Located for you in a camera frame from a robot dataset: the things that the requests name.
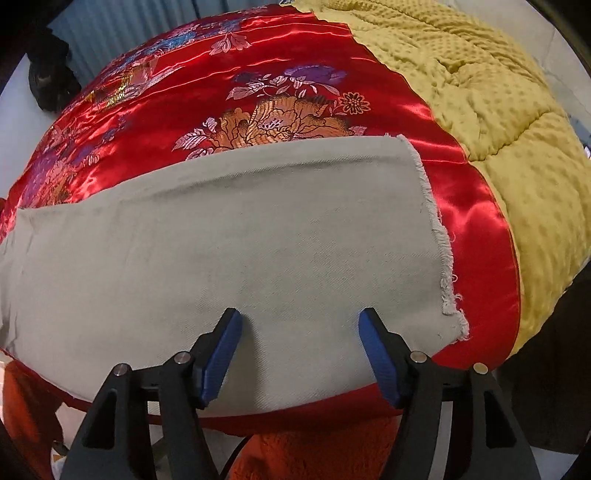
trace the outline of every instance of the black object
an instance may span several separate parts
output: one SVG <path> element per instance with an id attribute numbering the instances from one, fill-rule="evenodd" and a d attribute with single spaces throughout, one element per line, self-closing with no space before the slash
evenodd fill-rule
<path id="1" fill-rule="evenodd" d="M 56 451 L 58 455 L 61 455 L 63 457 L 65 457 L 70 452 L 70 449 L 66 445 L 64 445 L 62 442 L 58 442 L 57 440 L 54 440 L 51 443 L 51 447 Z"/>
<path id="2" fill-rule="evenodd" d="M 160 367 L 133 371 L 127 364 L 117 365 L 80 426 L 61 479 L 155 480 L 147 401 L 159 401 L 173 480 L 225 480 L 248 438 L 219 475 L 195 409 L 217 396 L 241 331 L 239 312 L 227 309 L 213 332 L 201 335 L 190 352 L 179 352 Z M 382 395 L 404 409 L 380 480 L 428 478 L 444 401 L 453 402 L 444 480 L 539 480 L 531 449 L 484 365 L 468 371 L 436 365 L 388 332 L 374 309 L 359 315 L 359 335 Z M 0 423 L 0 478 L 37 480 L 5 433 Z M 563 480 L 589 478 L 588 443 Z"/>
<path id="3" fill-rule="evenodd" d="M 217 396 L 241 331 L 240 313 L 227 309 L 213 332 L 162 366 L 117 365 L 76 434 L 61 480 L 155 480 L 147 401 L 160 402 L 174 480 L 219 480 L 195 409 Z"/>
<path id="4" fill-rule="evenodd" d="M 41 110 L 61 112 L 82 89 L 66 66 L 70 47 L 44 27 L 27 49 L 29 87 Z"/>
<path id="5" fill-rule="evenodd" d="M 374 309 L 360 314 L 359 335 L 382 395 L 404 409 L 381 480 L 427 480 L 444 401 L 453 402 L 445 480 L 539 480 L 530 446 L 486 366 L 456 370 L 411 352 Z"/>
<path id="6" fill-rule="evenodd" d="M 530 445 L 578 454 L 591 430 L 591 263 L 542 330 L 499 369 Z"/>
<path id="7" fill-rule="evenodd" d="M 591 9 L 588 0 L 528 0 L 562 34 L 591 75 Z"/>
<path id="8" fill-rule="evenodd" d="M 72 0 L 6 0 L 0 15 L 0 93 L 39 28 L 48 25 Z"/>

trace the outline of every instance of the frayed fabric edge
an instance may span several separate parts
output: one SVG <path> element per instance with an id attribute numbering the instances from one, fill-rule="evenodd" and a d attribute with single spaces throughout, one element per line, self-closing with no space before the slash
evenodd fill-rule
<path id="1" fill-rule="evenodd" d="M 431 231 L 433 232 L 437 247 L 439 248 L 442 263 L 440 279 L 441 312 L 444 315 L 453 316 L 457 319 L 458 324 L 460 325 L 460 336 L 457 340 L 468 340 L 470 326 L 464 313 L 456 306 L 456 300 L 461 299 L 462 296 L 460 294 L 454 294 L 453 292 L 453 282 L 455 278 L 453 273 L 453 253 L 452 243 L 450 242 L 447 228 L 445 228 L 441 222 L 441 213 L 439 212 L 439 208 L 433 197 L 431 183 L 427 177 L 427 172 L 425 172 L 421 156 L 408 141 L 408 138 L 403 135 L 397 135 L 397 138 L 404 142 L 415 162 L 429 217 L 431 217 Z"/>

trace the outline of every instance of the satin sheen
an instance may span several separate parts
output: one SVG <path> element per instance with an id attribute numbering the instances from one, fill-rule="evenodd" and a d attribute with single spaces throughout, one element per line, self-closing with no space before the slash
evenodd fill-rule
<path id="1" fill-rule="evenodd" d="M 518 268 L 508 224 L 486 181 L 405 79 L 356 43 L 346 25 L 292 7 L 273 5 L 191 25 L 200 23 L 205 27 L 189 33 L 180 27 L 180 34 L 161 35 L 115 60 L 64 111 L 10 190 L 0 215 L 0 240 L 13 228 L 17 208 L 80 202 L 191 155 L 188 161 L 199 161 L 216 149 L 315 138 L 315 132 L 320 137 L 403 134 L 421 155 L 450 234 L 454 290 L 470 324 L 469 339 L 448 346 L 436 360 L 459 368 L 475 362 L 495 368 L 504 361 L 519 325 Z M 279 85 L 242 96 L 258 81 L 279 83 L 283 77 L 287 80 Z M 289 89 L 282 92 L 283 86 Z M 289 129 L 275 128 L 287 117 Z M 233 140 L 223 137 L 224 128 Z M 261 431 L 262 424 L 272 430 L 289 427 L 292 420 L 316 421 L 321 411 L 331 412 L 330 423 L 352 412 L 359 419 L 378 416 L 389 407 L 372 385 L 241 417 L 238 423 L 206 423 L 244 434 Z"/>

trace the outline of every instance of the dotted textured fabric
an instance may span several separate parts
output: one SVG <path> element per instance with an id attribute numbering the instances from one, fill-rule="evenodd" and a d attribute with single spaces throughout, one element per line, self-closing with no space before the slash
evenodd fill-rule
<path id="1" fill-rule="evenodd" d="M 489 183 L 519 262 L 516 352 L 591 254 L 591 162 L 541 69 L 508 35 L 431 0 L 294 6 L 347 24 L 358 42 L 401 73 Z"/>

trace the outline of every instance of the pink leaf pattern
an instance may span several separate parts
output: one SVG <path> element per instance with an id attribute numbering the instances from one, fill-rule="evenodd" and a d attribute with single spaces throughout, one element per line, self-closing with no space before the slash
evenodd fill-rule
<path id="1" fill-rule="evenodd" d="M 323 83 L 321 84 L 324 88 L 326 88 L 330 93 L 332 93 L 333 95 L 340 95 L 340 92 L 333 86 L 331 85 L 324 85 Z"/>
<path id="2" fill-rule="evenodd" d="M 196 128 L 194 131 L 179 138 L 174 144 L 173 150 L 178 148 L 192 150 L 206 138 L 207 136 L 205 136 L 205 132 L 201 128 Z"/>
<path id="3" fill-rule="evenodd" d="M 246 37 L 244 35 L 238 35 L 234 32 L 229 32 L 224 35 L 224 37 L 215 42 L 212 45 L 212 49 L 209 51 L 210 55 L 217 55 L 219 53 L 228 53 L 232 47 L 236 48 L 238 51 L 244 50 L 245 48 L 252 47 Z"/>
<path id="4" fill-rule="evenodd" d="M 216 132 L 216 127 L 217 127 L 217 121 L 213 117 L 209 117 L 207 120 L 205 120 L 203 122 L 203 126 L 205 128 L 210 129 L 213 133 L 215 133 Z"/>
<path id="5" fill-rule="evenodd" d="M 365 131 L 367 130 L 367 127 L 362 127 L 362 126 L 358 125 L 358 126 L 349 128 L 349 130 L 351 130 L 353 132 L 354 136 L 361 137 L 365 133 Z"/>
<path id="6" fill-rule="evenodd" d="M 83 160 L 83 163 L 86 162 L 86 164 L 90 166 L 94 165 L 95 163 L 98 163 L 99 160 L 100 157 L 96 153 L 91 153 Z"/>
<path id="7" fill-rule="evenodd" d="M 275 77 L 274 79 L 269 80 L 269 83 L 271 85 L 279 86 L 282 83 L 285 83 L 286 81 L 287 81 L 287 77 L 284 77 L 283 75 L 279 75 L 279 76 Z"/>
<path id="8" fill-rule="evenodd" d="M 253 93 L 257 93 L 264 87 L 264 84 L 250 84 L 246 87 L 234 87 L 232 90 L 230 90 L 230 93 L 228 93 L 226 100 L 229 100 L 230 98 L 233 98 L 234 100 L 240 100 L 252 95 Z"/>
<path id="9" fill-rule="evenodd" d="M 205 155 L 209 155 L 212 153 L 213 153 L 212 147 L 198 148 L 197 150 L 193 150 L 189 155 L 187 155 L 187 158 L 185 158 L 185 161 L 192 160 L 194 158 L 204 157 Z"/>

